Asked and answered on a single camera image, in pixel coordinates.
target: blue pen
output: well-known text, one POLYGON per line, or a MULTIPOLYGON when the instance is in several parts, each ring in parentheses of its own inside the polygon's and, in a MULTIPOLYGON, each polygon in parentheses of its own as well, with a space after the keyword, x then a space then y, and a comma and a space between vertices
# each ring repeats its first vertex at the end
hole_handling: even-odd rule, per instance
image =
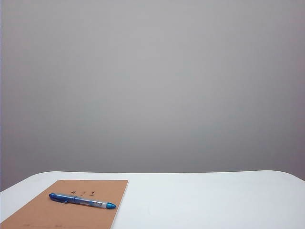
POLYGON ((99 200, 93 199, 84 199, 81 197, 73 196, 73 195, 66 195, 66 194, 59 194, 59 193, 50 193, 49 197, 51 200, 61 202, 61 203, 72 203, 72 204, 82 204, 88 205, 97 208, 106 208, 106 209, 115 209, 116 205, 110 202, 104 202, 99 200))

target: gray wall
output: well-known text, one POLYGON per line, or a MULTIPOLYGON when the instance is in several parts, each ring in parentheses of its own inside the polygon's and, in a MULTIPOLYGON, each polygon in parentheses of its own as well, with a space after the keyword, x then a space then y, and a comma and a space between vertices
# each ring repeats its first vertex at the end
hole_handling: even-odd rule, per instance
POLYGON ((2 1, 2 189, 50 170, 305 179, 305 1, 2 1))

